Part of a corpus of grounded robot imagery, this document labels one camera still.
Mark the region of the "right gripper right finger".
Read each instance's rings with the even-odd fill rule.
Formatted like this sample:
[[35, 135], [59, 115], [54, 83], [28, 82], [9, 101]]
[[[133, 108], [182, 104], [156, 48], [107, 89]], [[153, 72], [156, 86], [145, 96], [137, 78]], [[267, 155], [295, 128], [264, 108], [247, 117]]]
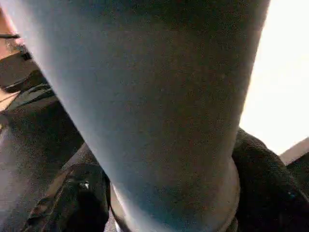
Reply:
[[279, 156], [239, 129], [232, 158], [240, 179], [240, 232], [307, 232], [309, 198]]

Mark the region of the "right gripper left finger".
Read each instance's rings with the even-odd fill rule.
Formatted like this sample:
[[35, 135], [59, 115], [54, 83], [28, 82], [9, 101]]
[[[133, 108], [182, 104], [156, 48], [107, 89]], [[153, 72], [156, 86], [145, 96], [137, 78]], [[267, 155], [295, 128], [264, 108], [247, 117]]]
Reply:
[[109, 220], [110, 181], [83, 144], [27, 218], [23, 232], [102, 232]]

